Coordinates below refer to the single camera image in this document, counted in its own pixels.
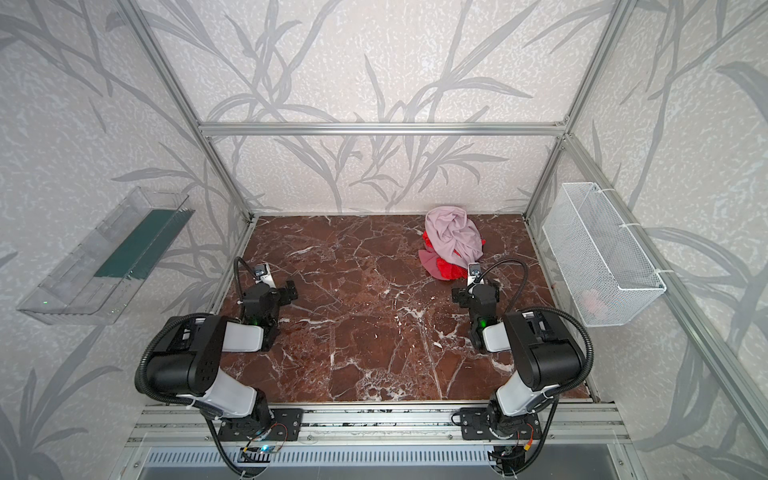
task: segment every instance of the aluminum frame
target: aluminum frame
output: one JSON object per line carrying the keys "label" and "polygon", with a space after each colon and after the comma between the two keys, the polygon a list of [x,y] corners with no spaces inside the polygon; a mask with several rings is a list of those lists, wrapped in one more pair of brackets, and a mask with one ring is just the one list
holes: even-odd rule
{"label": "aluminum frame", "polygon": [[[621,196],[612,190],[611,182],[592,160],[584,145],[572,134],[563,140],[564,151],[584,175],[604,190],[608,200],[616,207],[624,222],[633,229],[635,238],[650,261],[660,270],[672,270],[664,255],[627,208]],[[707,367],[715,376],[723,392],[741,415],[760,447],[768,455],[768,399],[746,372],[741,362],[717,332],[707,315],[675,273],[660,273],[667,284],[664,299],[677,318],[683,331],[696,347]]]}
{"label": "aluminum frame", "polygon": [[184,93],[181,83],[176,77],[173,69],[170,67],[170,63],[165,57],[165,53],[163,53],[160,43],[155,38],[147,19],[144,17],[144,14],[141,13],[141,8],[135,0],[115,0],[115,3],[118,5],[119,11],[127,26],[134,33],[134,36],[144,50],[144,53],[147,54],[152,67],[157,72],[157,76],[160,77],[168,94],[179,109],[181,117],[184,119],[184,123],[187,124],[195,141],[197,141],[198,147],[203,151],[206,159],[214,169],[214,173],[219,177],[224,188],[229,192],[233,202],[238,206],[243,216],[250,220],[252,213],[250,207],[248,207],[248,203],[243,198],[242,193],[230,176],[229,170],[224,165],[221,158],[219,158],[219,154],[214,149],[210,140],[201,134],[200,128],[198,127],[200,122],[197,120],[197,116],[192,108],[192,103],[189,100],[189,97]]}
{"label": "aluminum frame", "polygon": [[565,129],[561,136],[557,137],[557,142],[554,144],[552,152],[549,154],[547,163],[544,170],[541,172],[541,176],[536,183],[536,188],[533,190],[531,199],[528,202],[528,206],[525,208],[524,217],[530,217],[533,213],[533,209],[541,199],[541,195],[544,193],[544,187],[549,182],[549,178],[552,176],[554,169],[558,166],[560,159],[560,153],[563,150],[562,139],[565,135],[570,134],[576,122],[578,121],[581,113],[584,111],[584,107],[587,104],[587,100],[592,95],[595,85],[600,80],[600,76],[605,70],[605,65],[608,63],[608,59],[616,48],[619,37],[621,37],[624,28],[627,26],[627,22],[632,14],[634,6],[637,4],[637,0],[617,0],[614,9],[611,12],[611,16],[608,17],[608,22],[603,30],[603,35],[600,38],[598,47],[594,50],[594,55],[587,67],[587,73],[584,74],[584,78],[581,80],[578,90],[576,90],[576,96],[574,97],[571,107],[568,109],[568,113],[565,115]]}
{"label": "aluminum frame", "polygon": [[[275,403],[305,410],[296,447],[301,445],[509,445],[502,441],[465,441],[452,414],[487,402],[323,402]],[[549,409],[541,412],[544,421]],[[563,399],[554,415],[548,444],[602,444],[620,455],[634,451],[618,407],[580,399]],[[272,445],[278,442],[259,442]],[[225,447],[246,442],[225,442]],[[110,479],[139,478],[153,447],[211,447],[203,417],[183,406],[148,406],[129,435]]]}
{"label": "aluminum frame", "polygon": [[224,123],[200,124],[207,137],[264,135],[525,135],[557,136],[562,122],[541,123]]}

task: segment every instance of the green panel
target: green panel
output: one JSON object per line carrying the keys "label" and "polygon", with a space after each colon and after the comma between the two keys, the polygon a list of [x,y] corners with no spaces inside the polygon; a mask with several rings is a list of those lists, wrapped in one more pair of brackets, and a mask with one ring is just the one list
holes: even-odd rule
{"label": "green panel", "polygon": [[194,210],[150,211],[99,267],[95,276],[123,278],[130,274],[131,278],[146,280],[193,213]]}

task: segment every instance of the clear plastic tray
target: clear plastic tray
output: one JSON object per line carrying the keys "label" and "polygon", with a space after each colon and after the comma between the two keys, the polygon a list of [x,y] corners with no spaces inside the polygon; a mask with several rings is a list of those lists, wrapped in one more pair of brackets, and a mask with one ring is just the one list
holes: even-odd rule
{"label": "clear plastic tray", "polygon": [[134,188],[18,309],[48,324],[114,323],[194,212],[188,197]]}

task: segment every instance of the red cloth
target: red cloth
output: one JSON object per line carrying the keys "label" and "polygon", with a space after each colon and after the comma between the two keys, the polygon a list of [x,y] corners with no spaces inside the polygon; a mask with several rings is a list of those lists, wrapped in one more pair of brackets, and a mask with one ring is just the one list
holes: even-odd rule
{"label": "red cloth", "polygon": [[[432,246],[432,242],[429,241],[429,235],[427,235],[426,232],[422,235],[422,238],[424,239],[424,244],[427,247],[428,252],[434,252],[434,247]],[[432,273],[432,275],[435,278],[438,278],[438,280],[456,280],[459,278],[466,278],[467,277],[467,269],[462,268],[458,265],[454,265],[453,263],[448,263],[445,260],[443,260],[440,257],[437,257],[435,261],[435,265],[437,266],[440,275],[442,278],[439,278]]]}

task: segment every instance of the mounting plate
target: mounting plate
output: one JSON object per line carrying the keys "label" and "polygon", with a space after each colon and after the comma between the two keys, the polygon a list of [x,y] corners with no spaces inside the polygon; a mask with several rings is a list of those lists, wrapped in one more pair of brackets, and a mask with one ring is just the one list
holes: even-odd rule
{"label": "mounting plate", "polygon": [[[485,407],[464,408],[458,411],[459,424],[462,426],[462,439],[464,440],[499,440],[500,438],[491,432],[489,428],[488,410]],[[521,417],[520,426],[517,432],[520,434],[520,440],[531,438],[531,427],[533,426],[533,439],[541,438],[541,425],[538,421],[538,415],[529,413]]]}
{"label": "mounting plate", "polygon": [[[301,418],[304,414],[303,409],[271,409],[275,416],[274,426],[266,434],[266,437],[260,439],[262,442],[295,442],[299,439],[299,430],[301,430]],[[240,442],[247,441],[247,433],[253,429],[253,423],[248,418],[228,419],[219,429],[219,440],[222,442]]]}

